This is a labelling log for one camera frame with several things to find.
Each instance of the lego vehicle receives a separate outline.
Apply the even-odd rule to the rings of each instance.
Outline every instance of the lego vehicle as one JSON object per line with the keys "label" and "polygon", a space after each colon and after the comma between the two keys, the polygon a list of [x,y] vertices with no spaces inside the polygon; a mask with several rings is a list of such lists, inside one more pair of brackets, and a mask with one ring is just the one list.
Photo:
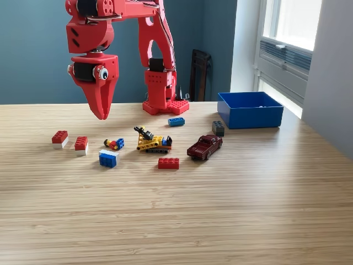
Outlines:
{"label": "lego vehicle", "polygon": [[195,160],[208,160],[216,150],[222,147],[222,138],[216,135],[203,135],[188,149],[188,156]]}
{"label": "lego vehicle", "polygon": [[135,127],[138,132],[138,143],[136,149],[146,153],[168,153],[172,149],[172,138],[165,140],[163,136],[153,135],[150,131],[145,131],[145,127]]}

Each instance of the white wall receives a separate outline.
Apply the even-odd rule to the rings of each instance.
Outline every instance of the white wall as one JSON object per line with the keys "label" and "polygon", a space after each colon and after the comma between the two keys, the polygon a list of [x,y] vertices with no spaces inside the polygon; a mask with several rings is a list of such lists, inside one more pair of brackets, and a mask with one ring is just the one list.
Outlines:
{"label": "white wall", "polygon": [[231,92],[253,90],[261,0],[238,0]]}
{"label": "white wall", "polygon": [[302,119],[353,158],[353,1],[323,0]]}

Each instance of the dark red toy car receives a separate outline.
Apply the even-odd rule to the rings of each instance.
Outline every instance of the dark red toy car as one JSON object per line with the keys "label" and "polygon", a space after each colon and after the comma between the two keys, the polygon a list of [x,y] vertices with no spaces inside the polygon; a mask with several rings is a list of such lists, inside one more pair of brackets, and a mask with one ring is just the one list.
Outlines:
{"label": "dark red toy car", "polygon": [[188,149],[188,156],[192,159],[208,160],[223,144],[222,138],[216,135],[201,136],[196,144]]}

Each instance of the red and white lego stack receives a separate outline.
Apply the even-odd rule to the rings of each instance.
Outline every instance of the red and white lego stack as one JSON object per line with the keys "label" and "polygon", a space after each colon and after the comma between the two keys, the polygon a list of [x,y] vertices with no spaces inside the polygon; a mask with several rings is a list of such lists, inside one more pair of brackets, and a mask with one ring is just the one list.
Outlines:
{"label": "red and white lego stack", "polygon": [[86,156],[88,152],[88,139],[86,136],[77,137],[75,153],[77,156]]}
{"label": "red and white lego stack", "polygon": [[68,142],[67,131],[58,131],[51,139],[54,149],[63,149]]}

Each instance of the blue lego brick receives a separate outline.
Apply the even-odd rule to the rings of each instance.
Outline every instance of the blue lego brick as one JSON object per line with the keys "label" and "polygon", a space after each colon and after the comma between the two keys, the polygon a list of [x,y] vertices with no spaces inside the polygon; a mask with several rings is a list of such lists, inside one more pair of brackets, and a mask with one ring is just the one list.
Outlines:
{"label": "blue lego brick", "polygon": [[119,161],[119,154],[101,150],[99,152],[99,163],[101,166],[114,168]]}
{"label": "blue lego brick", "polygon": [[185,124],[184,118],[169,119],[168,124],[170,127],[181,126]]}
{"label": "blue lego brick", "polygon": [[117,144],[117,149],[120,150],[122,149],[124,146],[125,146],[125,143],[124,143],[124,140],[123,139],[118,139],[116,141],[116,144]]}

